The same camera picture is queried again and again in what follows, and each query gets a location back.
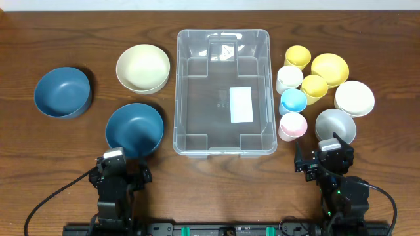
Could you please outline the cream large bowl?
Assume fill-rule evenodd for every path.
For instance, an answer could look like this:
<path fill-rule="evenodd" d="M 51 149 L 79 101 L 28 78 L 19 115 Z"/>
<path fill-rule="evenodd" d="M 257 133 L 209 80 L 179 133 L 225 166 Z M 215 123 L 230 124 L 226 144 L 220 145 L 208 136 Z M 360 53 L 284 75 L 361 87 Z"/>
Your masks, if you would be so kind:
<path fill-rule="evenodd" d="M 150 44 L 135 45 L 118 59 L 118 81 L 136 94 L 154 94 L 167 83 L 171 70 L 168 55 L 159 47 Z"/>

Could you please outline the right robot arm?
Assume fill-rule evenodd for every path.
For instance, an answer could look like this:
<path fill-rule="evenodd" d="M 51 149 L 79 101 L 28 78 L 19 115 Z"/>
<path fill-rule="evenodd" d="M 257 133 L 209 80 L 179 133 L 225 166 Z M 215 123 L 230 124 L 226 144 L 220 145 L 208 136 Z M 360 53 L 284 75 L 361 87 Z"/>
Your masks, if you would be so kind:
<path fill-rule="evenodd" d="M 295 145 L 295 172 L 303 172 L 307 182 L 316 181 L 321 192 L 324 219 L 312 224 L 309 235 L 367 235 L 364 214 L 369 209 L 366 181 L 345 174 L 353 165 L 354 148 L 337 133 L 320 142 L 311 159 L 305 159 L 299 144 Z"/>

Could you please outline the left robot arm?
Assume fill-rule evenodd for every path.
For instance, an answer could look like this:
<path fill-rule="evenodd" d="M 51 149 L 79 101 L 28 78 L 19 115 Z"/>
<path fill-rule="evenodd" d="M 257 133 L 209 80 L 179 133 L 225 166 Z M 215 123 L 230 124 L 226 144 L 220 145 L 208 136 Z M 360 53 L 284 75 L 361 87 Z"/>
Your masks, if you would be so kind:
<path fill-rule="evenodd" d="M 134 192 L 152 181 L 146 161 L 100 157 L 89 181 L 98 191 L 98 213 L 87 235 L 146 234 L 146 226 L 133 219 Z"/>

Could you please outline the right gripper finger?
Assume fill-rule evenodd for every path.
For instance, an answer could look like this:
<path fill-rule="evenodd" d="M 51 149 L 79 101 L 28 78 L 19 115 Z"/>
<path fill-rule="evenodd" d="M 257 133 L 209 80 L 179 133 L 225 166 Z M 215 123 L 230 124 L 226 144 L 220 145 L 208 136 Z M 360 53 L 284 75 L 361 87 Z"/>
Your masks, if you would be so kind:
<path fill-rule="evenodd" d="M 303 158 L 301 148 L 298 142 L 295 143 L 294 165 L 295 165 L 295 172 L 303 172 L 306 168 L 306 161 Z"/>
<path fill-rule="evenodd" d="M 350 149 L 351 146 L 346 143 L 336 132 L 333 132 L 333 137 L 337 139 L 341 149 Z"/>

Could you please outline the dark blue bowl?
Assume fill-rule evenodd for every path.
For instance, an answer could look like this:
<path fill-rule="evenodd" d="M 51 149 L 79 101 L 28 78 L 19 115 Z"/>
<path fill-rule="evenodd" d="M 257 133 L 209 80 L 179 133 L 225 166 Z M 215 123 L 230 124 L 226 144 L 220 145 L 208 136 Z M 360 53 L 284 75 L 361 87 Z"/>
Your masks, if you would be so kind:
<path fill-rule="evenodd" d="M 108 119 L 105 137 L 110 148 L 123 148 L 130 159 L 146 157 L 160 145 L 164 123 L 148 104 L 132 103 L 117 109 Z"/>
<path fill-rule="evenodd" d="M 39 80 L 34 103 L 46 116 L 74 119 L 91 105 L 93 93 L 88 77 L 73 67 L 56 68 Z"/>

